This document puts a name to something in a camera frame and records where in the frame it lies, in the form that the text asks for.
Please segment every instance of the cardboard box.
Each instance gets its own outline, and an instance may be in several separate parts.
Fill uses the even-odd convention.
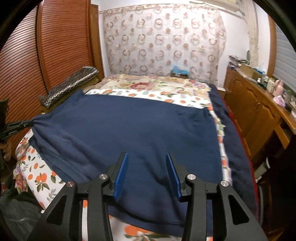
[[[254,70],[252,67],[242,64],[239,70],[248,78],[251,78],[253,80],[257,80],[258,78],[262,78],[262,75],[259,74],[256,70]]]

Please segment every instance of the red fabric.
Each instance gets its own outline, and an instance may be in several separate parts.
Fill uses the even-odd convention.
[[[222,100],[224,101],[225,106],[226,106],[226,108],[227,108],[227,110],[228,110],[228,113],[229,113],[228,116],[229,116],[229,118],[231,119],[232,123],[234,124],[235,129],[237,130],[237,134],[239,135],[239,138],[240,138],[240,140],[241,140],[242,146],[244,146],[244,145],[243,145],[242,137],[241,137],[241,135],[240,135],[240,133],[239,133],[239,130],[237,129],[237,126],[236,126],[235,123],[234,123],[234,114],[233,114],[233,112],[228,108],[228,106],[227,106],[225,100],[224,100],[224,99],[222,99]],[[257,187],[257,183],[255,182],[255,176],[254,176],[254,171],[253,171],[253,163],[251,162],[251,160],[250,160],[249,158],[248,158],[248,160],[249,160],[249,164],[250,164],[250,168],[251,168],[251,175],[252,175],[252,178],[253,178],[254,191],[255,191],[255,198],[256,198],[257,206],[259,206],[258,187]]]

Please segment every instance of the pink object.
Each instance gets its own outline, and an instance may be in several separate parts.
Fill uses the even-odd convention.
[[[277,96],[277,97],[274,97],[273,98],[273,101],[274,102],[276,102],[279,106],[281,106],[281,107],[283,107],[283,108],[285,108],[285,101],[284,101],[284,99],[283,99],[283,97],[282,96]]]
[[[275,87],[274,87],[274,91],[272,93],[273,96],[279,96],[279,95],[283,95],[284,92],[284,82],[282,80],[277,80],[275,82]]]

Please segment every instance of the air conditioner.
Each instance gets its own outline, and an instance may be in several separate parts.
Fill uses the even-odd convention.
[[[190,3],[200,4],[203,2],[228,9],[232,12],[240,11],[240,8],[237,4],[237,0],[203,0],[203,1],[191,1]]]

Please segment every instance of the metal bolt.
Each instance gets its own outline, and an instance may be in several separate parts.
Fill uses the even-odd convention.
[[[69,182],[67,182],[66,183],[66,185],[67,185],[67,187],[72,187],[72,186],[74,186],[74,182],[73,181],[69,181]]]
[[[194,174],[188,174],[188,175],[187,175],[187,178],[188,178],[189,180],[194,180],[194,179],[196,178],[196,176],[195,176]]]
[[[106,174],[99,175],[99,178],[102,180],[105,180],[108,176]]]
[[[229,186],[229,182],[223,180],[223,181],[221,181],[221,185],[224,186],[224,187],[228,187]]]

